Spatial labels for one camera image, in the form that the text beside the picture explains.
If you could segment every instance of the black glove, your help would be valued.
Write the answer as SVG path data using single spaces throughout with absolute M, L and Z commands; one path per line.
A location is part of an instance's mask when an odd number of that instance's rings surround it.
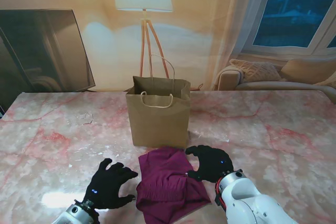
M 207 180 L 217 182 L 224 174 L 234 171 L 229 155 L 221 149 L 206 145 L 191 146 L 185 150 L 185 154 L 194 154 L 198 157 L 198 171 L 189 170 L 188 177 L 197 181 Z
M 87 200 L 93 203 L 97 209 L 120 208 L 135 199 L 134 195 L 119 198 L 119 189 L 122 184 L 131 178 L 137 177 L 137 173 L 123 167 L 121 163 L 111 165 L 112 159 L 105 158 L 99 165 L 98 171 L 92 177 L 91 183 L 86 189 L 83 202 Z

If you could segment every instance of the maroon cloth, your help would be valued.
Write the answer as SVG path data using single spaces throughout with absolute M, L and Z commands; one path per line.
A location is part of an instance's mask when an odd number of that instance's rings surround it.
M 140 156 L 139 163 L 136 203 L 147 224 L 173 223 L 211 202 L 203 183 L 185 176 L 193 168 L 183 150 L 153 150 Z

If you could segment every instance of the window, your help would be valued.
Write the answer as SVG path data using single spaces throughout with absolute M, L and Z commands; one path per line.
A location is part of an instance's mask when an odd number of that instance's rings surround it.
M 261 0 L 243 51 L 336 53 L 336 0 Z

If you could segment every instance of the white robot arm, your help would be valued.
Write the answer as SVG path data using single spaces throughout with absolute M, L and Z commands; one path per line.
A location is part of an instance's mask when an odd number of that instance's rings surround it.
M 261 194 L 242 170 L 215 185 L 216 203 L 226 210 L 228 224 L 297 224 L 270 196 Z

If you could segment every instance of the window frame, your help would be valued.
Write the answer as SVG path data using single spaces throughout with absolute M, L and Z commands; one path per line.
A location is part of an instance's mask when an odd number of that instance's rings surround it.
M 331 40 L 336 35 L 336 0 L 331 3 L 326 15 L 324 16 L 319 28 L 315 32 L 311 42 L 308 47 L 297 47 L 297 46 L 284 46 L 284 47 L 269 47 L 269 46 L 259 46 L 253 45 L 255 37 L 258 33 L 258 29 L 261 23 L 262 16 L 266 8 L 268 0 L 261 0 L 260 5 L 255 7 L 258 8 L 256 18 L 251 27 L 251 31 L 246 39 L 242 52 L 249 52 L 253 54 L 292 54 L 292 55 L 330 55 L 336 53 L 336 48 L 327 48 Z

